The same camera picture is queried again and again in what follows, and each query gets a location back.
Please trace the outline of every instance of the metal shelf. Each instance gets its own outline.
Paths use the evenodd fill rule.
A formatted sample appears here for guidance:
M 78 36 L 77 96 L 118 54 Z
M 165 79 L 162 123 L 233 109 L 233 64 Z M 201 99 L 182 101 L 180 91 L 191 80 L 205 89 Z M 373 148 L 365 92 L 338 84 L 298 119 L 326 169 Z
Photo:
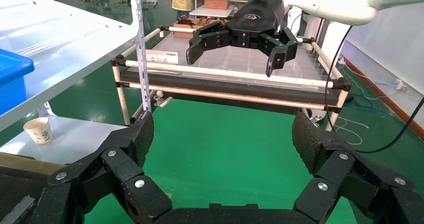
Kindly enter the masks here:
M 0 0 L 0 48 L 34 61 L 27 101 L 0 116 L 0 131 L 133 45 L 127 25 L 53 0 Z

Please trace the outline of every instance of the textured gripper pad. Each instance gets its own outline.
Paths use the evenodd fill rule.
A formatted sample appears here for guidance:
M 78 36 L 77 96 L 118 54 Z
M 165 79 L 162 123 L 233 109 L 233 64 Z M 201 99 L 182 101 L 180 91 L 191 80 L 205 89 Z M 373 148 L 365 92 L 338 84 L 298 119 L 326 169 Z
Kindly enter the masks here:
M 309 173 L 313 173 L 321 144 L 345 141 L 339 134 L 317 128 L 305 113 L 298 113 L 291 129 L 293 145 L 302 158 Z
M 151 112 L 144 111 L 141 117 L 134 123 L 135 129 L 131 136 L 131 144 L 135 147 L 137 164 L 142 168 L 146 161 L 146 155 L 152 145 L 155 124 Z

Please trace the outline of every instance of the white wall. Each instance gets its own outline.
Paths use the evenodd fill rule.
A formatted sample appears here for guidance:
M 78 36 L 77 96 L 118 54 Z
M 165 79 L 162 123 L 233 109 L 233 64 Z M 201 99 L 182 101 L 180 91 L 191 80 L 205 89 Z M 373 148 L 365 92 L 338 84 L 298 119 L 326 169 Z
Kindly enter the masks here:
M 423 3 L 381 10 L 371 23 L 353 27 L 342 49 L 366 76 L 387 83 L 397 78 L 407 82 L 409 87 L 403 91 L 378 86 L 409 115 L 424 94 L 423 10 Z M 415 121 L 424 128 L 424 111 Z

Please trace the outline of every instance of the logo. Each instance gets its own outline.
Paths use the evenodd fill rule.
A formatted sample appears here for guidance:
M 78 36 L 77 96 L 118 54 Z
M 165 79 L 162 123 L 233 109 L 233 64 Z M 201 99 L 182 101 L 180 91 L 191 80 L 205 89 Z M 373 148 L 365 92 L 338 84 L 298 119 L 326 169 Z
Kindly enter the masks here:
M 246 14 L 244 17 L 247 18 L 247 19 L 258 19 L 258 18 L 260 18 L 259 15 L 254 14 L 254 13 Z

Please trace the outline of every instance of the power outlet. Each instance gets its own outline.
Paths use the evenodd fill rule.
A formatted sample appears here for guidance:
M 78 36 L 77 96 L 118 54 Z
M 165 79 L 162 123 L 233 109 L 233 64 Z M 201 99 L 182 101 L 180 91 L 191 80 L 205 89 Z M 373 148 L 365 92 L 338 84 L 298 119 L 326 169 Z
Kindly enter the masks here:
M 396 79 L 396 84 L 396 90 L 405 90 L 407 88 L 407 85 L 401 79 Z

